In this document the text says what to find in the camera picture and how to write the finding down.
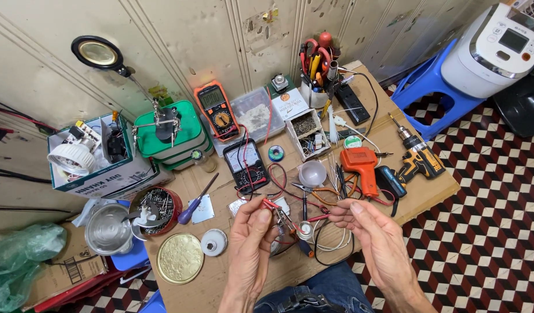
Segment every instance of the yellow drill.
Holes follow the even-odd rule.
[[[398,135],[402,138],[402,144],[407,150],[406,155],[402,157],[404,166],[396,173],[396,178],[401,185],[406,187],[406,183],[412,180],[416,173],[424,174],[429,179],[443,174],[446,169],[437,154],[410,130],[398,124],[390,113],[389,116],[398,126]]]

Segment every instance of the power strip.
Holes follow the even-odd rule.
[[[347,110],[345,112],[348,117],[352,119],[354,125],[358,126],[371,117],[364,105],[361,104],[360,99],[358,99],[354,93],[354,90],[352,90],[348,84],[340,86],[340,88],[336,90],[335,96],[344,109]]]

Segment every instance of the digital multimeter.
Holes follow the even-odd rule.
[[[215,138],[226,141],[240,134],[240,127],[232,112],[232,107],[221,84],[214,80],[207,85],[196,88],[194,96],[201,113],[213,128]]]
[[[246,164],[243,162],[244,151],[246,152]],[[234,177],[236,189],[241,188],[243,192],[251,192],[251,187],[249,186],[250,177],[255,190],[269,183],[267,169],[253,139],[248,139],[247,145],[246,139],[243,139],[243,142],[225,148],[222,154],[225,156],[226,163]]]

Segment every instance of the glass jar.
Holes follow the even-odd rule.
[[[192,160],[195,165],[199,165],[207,173],[211,173],[217,168],[217,162],[215,159],[210,158],[207,154],[203,153],[199,149],[192,151]]]

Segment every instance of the green plastic bag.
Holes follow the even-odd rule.
[[[25,303],[39,263],[54,258],[66,244],[66,230],[56,224],[35,224],[0,240],[0,312]]]

